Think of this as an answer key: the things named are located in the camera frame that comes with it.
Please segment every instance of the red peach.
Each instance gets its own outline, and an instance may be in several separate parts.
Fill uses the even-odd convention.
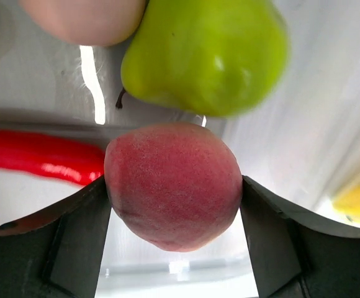
[[[162,250],[199,249],[232,224],[240,206],[234,155],[194,124],[153,125],[111,141],[104,171],[117,215]]]

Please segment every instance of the green pear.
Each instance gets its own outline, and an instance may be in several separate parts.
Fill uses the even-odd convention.
[[[274,87],[288,46],[271,0],[150,0],[122,62],[122,83],[152,104],[236,115]]]

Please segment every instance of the stem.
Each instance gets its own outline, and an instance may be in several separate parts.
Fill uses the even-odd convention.
[[[118,95],[118,100],[117,100],[117,103],[115,104],[115,107],[118,109],[118,110],[121,110],[124,106],[122,105],[122,98],[124,96],[124,94],[126,93],[126,90],[125,88],[122,88],[121,92],[119,93]]]

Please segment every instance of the egg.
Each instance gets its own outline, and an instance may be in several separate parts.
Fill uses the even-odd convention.
[[[146,0],[19,0],[53,36],[78,45],[108,46],[136,31]]]

